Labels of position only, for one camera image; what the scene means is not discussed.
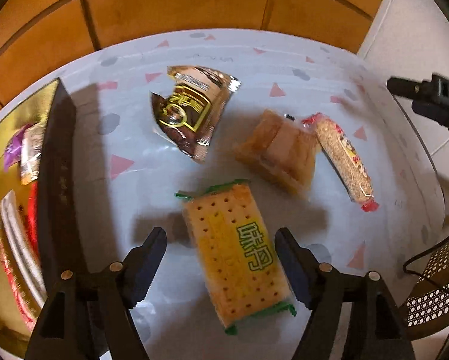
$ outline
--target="patterned tablecloth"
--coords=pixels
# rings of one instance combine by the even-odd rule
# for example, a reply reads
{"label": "patterned tablecloth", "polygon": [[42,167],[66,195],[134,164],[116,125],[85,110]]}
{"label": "patterned tablecloth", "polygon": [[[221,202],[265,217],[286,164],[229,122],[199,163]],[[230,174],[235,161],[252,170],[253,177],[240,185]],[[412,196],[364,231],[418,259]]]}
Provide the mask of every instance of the patterned tablecloth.
{"label": "patterned tablecloth", "polygon": [[[153,132],[149,92],[171,93],[166,67],[172,64],[208,66],[242,81],[203,166]],[[379,271],[398,304],[416,282],[402,273],[403,262],[437,241],[444,200],[431,160],[384,79],[347,51],[260,31],[159,34],[57,69],[8,104],[0,118],[55,77],[77,105],[75,203],[89,268],[122,259],[153,226],[168,233],[148,296],[132,311],[151,359],[290,359],[310,315],[294,300],[296,318],[250,319],[238,325],[237,336],[225,335],[174,197],[178,190],[252,180],[272,236],[286,226],[319,261],[355,275]],[[233,143],[250,134],[265,108],[296,117],[323,112],[336,120],[362,157],[380,208],[366,213],[351,202],[323,154],[307,200],[289,197],[237,163]],[[343,315],[349,311],[345,307]],[[334,356],[346,335],[342,320]]]}

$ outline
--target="pink shape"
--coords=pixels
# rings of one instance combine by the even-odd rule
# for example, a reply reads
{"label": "pink shape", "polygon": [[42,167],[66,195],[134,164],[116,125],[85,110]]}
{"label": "pink shape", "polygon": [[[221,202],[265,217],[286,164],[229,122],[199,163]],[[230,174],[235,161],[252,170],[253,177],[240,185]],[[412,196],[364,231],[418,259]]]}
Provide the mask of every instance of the pink shape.
{"label": "pink shape", "polygon": [[331,102],[332,103],[342,103],[344,101],[344,99],[342,97],[339,96],[331,96]]}
{"label": "pink shape", "polygon": [[353,134],[353,136],[355,136],[355,137],[358,138],[358,139],[365,140],[365,141],[368,140],[368,137],[366,136],[366,132],[364,131],[364,127],[363,127],[363,126],[361,126],[360,128],[358,128],[358,129],[356,130],[356,132]]}
{"label": "pink shape", "polygon": [[111,156],[111,180],[117,178],[121,173],[127,170],[132,164],[133,160],[127,158],[118,157],[117,155]]}
{"label": "pink shape", "polygon": [[160,44],[158,44],[156,47],[169,47],[168,40],[163,40]]}
{"label": "pink shape", "polygon": [[363,270],[364,269],[364,250],[366,249],[366,241],[358,247],[355,255],[352,257],[351,261],[348,263],[348,268],[354,268]]}
{"label": "pink shape", "polygon": [[146,82],[153,81],[156,77],[159,77],[162,73],[146,73]]}
{"label": "pink shape", "polygon": [[103,91],[105,89],[118,89],[118,83],[116,81],[106,81],[98,83],[98,91]]}
{"label": "pink shape", "polygon": [[277,83],[273,84],[271,88],[271,92],[269,92],[269,97],[283,97],[286,96],[286,93],[281,89]]}

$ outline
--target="clear plastic wrapper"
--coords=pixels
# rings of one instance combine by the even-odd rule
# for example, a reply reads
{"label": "clear plastic wrapper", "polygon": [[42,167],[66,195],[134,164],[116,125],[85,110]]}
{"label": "clear plastic wrapper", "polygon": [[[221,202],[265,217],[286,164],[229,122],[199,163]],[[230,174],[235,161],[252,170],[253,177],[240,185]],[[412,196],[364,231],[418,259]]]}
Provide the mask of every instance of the clear plastic wrapper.
{"label": "clear plastic wrapper", "polygon": [[314,132],[267,109],[252,135],[235,147],[235,156],[264,179],[304,195],[311,187],[319,150]]}
{"label": "clear plastic wrapper", "polygon": [[319,143],[333,163],[351,199],[360,204],[363,211],[377,210],[379,204],[374,200],[371,178],[343,129],[320,112],[304,119],[303,124],[316,132]]}
{"label": "clear plastic wrapper", "polygon": [[21,183],[27,185],[38,179],[41,148],[46,123],[37,123],[24,132],[21,148]]}
{"label": "clear plastic wrapper", "polygon": [[10,166],[17,164],[20,161],[24,131],[29,127],[31,127],[31,124],[27,124],[21,127],[6,145],[3,155],[3,167],[5,172],[8,171]]}
{"label": "clear plastic wrapper", "polygon": [[173,93],[151,94],[153,114],[165,138],[198,163],[204,162],[226,103],[241,85],[229,74],[201,66],[170,66]]}
{"label": "clear plastic wrapper", "polygon": [[208,188],[187,198],[183,215],[206,286],[228,333],[251,315],[290,310],[291,294],[278,256],[246,180]]}

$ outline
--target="black cable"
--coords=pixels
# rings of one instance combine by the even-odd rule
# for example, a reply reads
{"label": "black cable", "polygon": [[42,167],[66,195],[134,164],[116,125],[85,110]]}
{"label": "black cable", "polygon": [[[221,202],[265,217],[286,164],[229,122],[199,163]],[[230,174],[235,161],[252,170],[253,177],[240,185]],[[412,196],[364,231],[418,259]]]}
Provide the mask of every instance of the black cable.
{"label": "black cable", "polygon": [[[437,251],[437,250],[440,249],[442,246],[446,245],[448,242],[449,242],[449,236],[447,236],[444,240],[442,240],[441,242],[437,243],[436,245],[430,247],[429,249],[427,249],[427,250],[425,250],[425,251],[423,251],[423,252],[421,252],[421,253],[419,253],[419,254],[416,254],[414,257],[411,257],[409,260],[407,260],[407,261],[403,264],[403,271],[404,271],[404,273],[406,273],[406,274],[408,274],[408,275],[413,275],[413,274],[414,274],[414,275],[416,275],[416,276],[419,276],[420,278],[422,278],[422,280],[425,280],[425,281],[427,281],[428,283],[431,283],[431,284],[432,284],[433,286],[435,286],[438,290],[441,290],[441,291],[443,291],[443,292],[445,292],[445,293],[447,293],[447,294],[449,295],[449,290],[448,290],[446,287],[439,285],[439,284],[436,283],[434,280],[431,280],[431,279],[428,278],[427,276],[425,276],[425,275],[423,275],[423,274],[421,274],[421,273],[419,273],[419,272],[417,272],[417,271],[413,271],[413,270],[408,269],[408,266],[409,266],[411,263],[415,262],[416,260],[419,260],[420,258],[422,258],[422,257],[424,257],[424,256],[427,256],[428,254],[431,254],[431,253]],[[438,360],[439,357],[441,356],[441,354],[443,353],[444,348],[445,348],[446,345],[448,344],[448,341],[449,341],[449,333],[448,333],[448,336],[446,337],[446,339],[444,340],[443,345],[441,346],[441,349],[439,350],[439,352],[438,352],[438,354],[437,354],[437,356],[436,356],[436,360]]]}

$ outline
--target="tiled floor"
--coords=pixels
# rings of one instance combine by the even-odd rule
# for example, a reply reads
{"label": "tiled floor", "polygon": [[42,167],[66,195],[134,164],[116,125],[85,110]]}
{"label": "tiled floor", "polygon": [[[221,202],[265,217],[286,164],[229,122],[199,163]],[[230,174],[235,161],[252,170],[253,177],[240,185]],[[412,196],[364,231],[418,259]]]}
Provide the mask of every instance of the tiled floor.
{"label": "tiled floor", "polygon": [[[433,72],[449,77],[449,23],[433,0],[384,0],[380,10],[381,23],[372,28],[360,50],[377,72],[385,78],[428,80]],[[409,100],[399,101],[433,157],[449,217],[449,131],[415,115]],[[448,331],[413,342],[416,358],[434,359]]]}

